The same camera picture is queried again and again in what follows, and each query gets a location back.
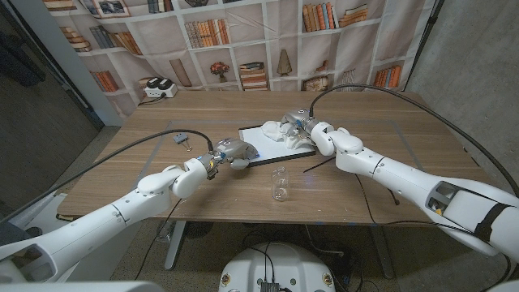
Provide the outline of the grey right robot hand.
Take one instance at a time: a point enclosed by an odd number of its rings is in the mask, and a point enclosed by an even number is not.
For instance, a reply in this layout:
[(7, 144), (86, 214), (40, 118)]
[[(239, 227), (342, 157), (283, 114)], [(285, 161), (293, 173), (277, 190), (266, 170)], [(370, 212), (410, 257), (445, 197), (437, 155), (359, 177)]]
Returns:
[(294, 109), (285, 113), (281, 119), (281, 127), (288, 136), (300, 135), (308, 137), (319, 121), (310, 116), (308, 109)]

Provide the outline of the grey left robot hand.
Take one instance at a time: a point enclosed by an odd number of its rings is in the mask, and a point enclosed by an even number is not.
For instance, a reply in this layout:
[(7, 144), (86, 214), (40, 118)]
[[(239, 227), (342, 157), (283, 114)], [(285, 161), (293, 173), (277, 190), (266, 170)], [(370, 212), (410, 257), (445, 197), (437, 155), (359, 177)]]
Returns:
[(217, 174), (219, 165), (229, 163), (233, 170), (243, 170), (259, 156), (252, 144), (240, 139), (226, 138), (219, 141), (212, 151), (199, 157), (199, 160), (207, 171), (208, 180), (211, 180)]

